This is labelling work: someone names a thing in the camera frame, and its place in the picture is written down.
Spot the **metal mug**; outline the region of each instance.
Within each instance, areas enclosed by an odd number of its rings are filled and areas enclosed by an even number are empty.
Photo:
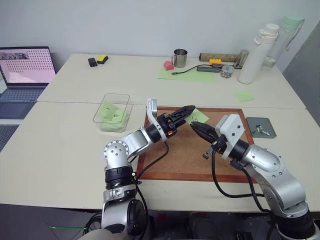
[[[174,55],[171,56],[171,63],[176,68],[184,68],[187,62],[187,50],[184,49],[176,49],[173,51]]]

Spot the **clear water bottle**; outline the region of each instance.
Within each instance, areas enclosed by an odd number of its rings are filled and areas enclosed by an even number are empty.
[[[265,58],[261,69],[269,71],[276,64],[276,61],[284,50],[288,51],[290,43],[301,30],[305,20],[299,16],[285,16],[279,28],[279,35]]]
[[[262,63],[276,41],[278,30],[278,25],[268,23],[256,33],[253,46],[237,78],[240,83],[250,84],[254,81]]]

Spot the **white wall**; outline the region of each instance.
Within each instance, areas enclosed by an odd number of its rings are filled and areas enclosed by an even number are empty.
[[[319,0],[0,0],[0,46],[49,46],[57,69],[71,53],[237,54],[288,14],[306,21],[283,71],[319,21]]]

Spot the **cork board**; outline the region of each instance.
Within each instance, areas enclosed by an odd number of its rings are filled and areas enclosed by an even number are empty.
[[[178,107],[158,107],[158,115],[163,113],[171,114],[179,109]],[[197,108],[205,114],[209,120],[206,124],[213,127],[217,125],[224,115],[239,114],[244,126],[244,134],[241,139],[253,144],[249,126],[244,113],[237,108]],[[144,126],[147,127],[149,121],[145,117]],[[150,167],[140,179],[152,180],[180,180],[180,181],[207,181],[212,182],[211,157],[205,159],[202,154],[210,147],[210,143],[200,138],[188,123],[180,126],[176,135],[167,140],[169,153]],[[152,161],[160,157],[166,151],[163,142],[157,142],[154,146],[141,156],[137,165],[137,174]],[[247,183],[248,180],[242,171],[230,166],[230,159],[224,160],[220,154],[215,155],[215,172],[219,182]]]

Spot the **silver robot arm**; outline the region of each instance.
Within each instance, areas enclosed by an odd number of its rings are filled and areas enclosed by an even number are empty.
[[[280,154],[240,139],[245,130],[239,115],[225,115],[215,129],[198,122],[192,122],[191,127],[200,137],[211,142],[211,150],[222,154],[224,159],[232,158],[236,161],[233,167],[244,168],[257,181],[283,239],[320,240],[320,231],[311,218],[304,188],[286,169]],[[208,150],[203,156],[208,158],[210,153]]]
[[[146,227],[143,203],[136,199],[137,180],[131,161],[149,150],[158,141],[165,142],[184,124],[195,106],[184,106],[171,114],[157,116],[157,102],[149,99],[148,127],[130,133],[122,139],[109,142],[104,148],[105,183],[101,228],[120,239],[140,235]]]

